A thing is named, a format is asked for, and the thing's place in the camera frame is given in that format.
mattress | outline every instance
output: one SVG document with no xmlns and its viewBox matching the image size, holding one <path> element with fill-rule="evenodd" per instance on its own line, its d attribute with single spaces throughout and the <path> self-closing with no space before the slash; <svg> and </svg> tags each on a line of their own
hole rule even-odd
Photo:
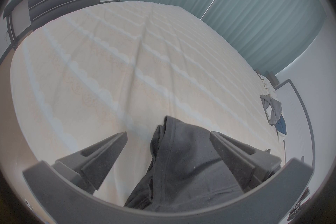
<svg viewBox="0 0 336 224">
<path fill-rule="evenodd" d="M 10 79 L 20 128 L 38 160 L 53 164 L 127 131 L 127 145 L 94 193 L 117 205 L 145 175 L 149 142 L 166 115 L 284 160 L 256 72 L 180 7 L 114 2 L 69 13 L 21 43 Z"/>
</svg>

wrinkle in bed sheet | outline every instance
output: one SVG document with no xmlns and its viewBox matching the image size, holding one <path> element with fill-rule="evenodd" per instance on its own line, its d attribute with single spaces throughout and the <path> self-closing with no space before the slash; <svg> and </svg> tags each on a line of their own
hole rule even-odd
<svg viewBox="0 0 336 224">
<path fill-rule="evenodd" d="M 51 21 L 16 50 L 11 87 L 38 160 L 53 164 L 127 131 L 127 145 L 94 193 L 118 205 L 145 175 L 150 140 L 166 115 L 270 148 L 284 160 L 261 104 L 267 92 L 258 75 L 180 7 L 105 3 Z"/>
</svg>

dark gray cloth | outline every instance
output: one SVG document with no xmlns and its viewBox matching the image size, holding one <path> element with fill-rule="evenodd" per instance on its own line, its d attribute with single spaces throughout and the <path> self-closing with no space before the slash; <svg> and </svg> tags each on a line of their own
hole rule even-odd
<svg viewBox="0 0 336 224">
<path fill-rule="evenodd" d="M 269 119 L 268 122 L 271 125 L 275 125 L 277 121 L 280 119 L 282 113 L 281 103 L 271 98 L 271 96 L 269 95 L 261 95 L 260 99 L 264 110 L 266 110 L 269 106 L 271 106 L 272 108 L 271 118 Z"/>
<path fill-rule="evenodd" d="M 165 117 L 150 143 L 153 159 L 126 207 L 182 212 L 227 202 L 243 194 L 209 140 L 210 132 Z"/>
</svg>

wooden floor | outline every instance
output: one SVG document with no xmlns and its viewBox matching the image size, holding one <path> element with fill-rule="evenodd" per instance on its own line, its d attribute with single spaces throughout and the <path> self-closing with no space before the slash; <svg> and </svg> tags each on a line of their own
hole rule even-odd
<svg viewBox="0 0 336 224">
<path fill-rule="evenodd" d="M 27 200 L 34 213 L 45 223 L 54 223 L 36 201 L 22 175 L 23 170 L 37 163 L 37 159 L 23 137 L 15 115 L 10 83 L 13 55 L 14 50 L 11 50 L 0 65 L 0 169 L 24 207 L 29 210 Z M 2 206 L 5 211 L 8 209 L 5 202 Z"/>
</svg>

pillow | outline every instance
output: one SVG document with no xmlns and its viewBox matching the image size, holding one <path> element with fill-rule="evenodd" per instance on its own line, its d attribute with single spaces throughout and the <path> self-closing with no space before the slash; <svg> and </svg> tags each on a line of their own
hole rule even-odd
<svg viewBox="0 0 336 224">
<path fill-rule="evenodd" d="M 261 80 L 262 80 L 262 82 L 263 82 L 263 84 L 264 84 L 264 86 L 265 86 L 265 89 L 266 89 L 266 91 L 267 91 L 267 94 L 268 94 L 269 96 L 271 96 L 271 98 L 273 98 L 273 99 L 279 101 L 279 100 L 278 100 L 278 97 L 277 97 L 277 94 L 276 94 L 276 92 L 275 92 L 275 89 L 274 89 L 274 87 L 272 86 L 271 82 L 268 80 L 268 78 L 266 78 L 266 77 L 263 76 L 263 75 L 259 75 L 259 74 L 258 74 L 258 76 L 261 78 Z"/>
</svg>

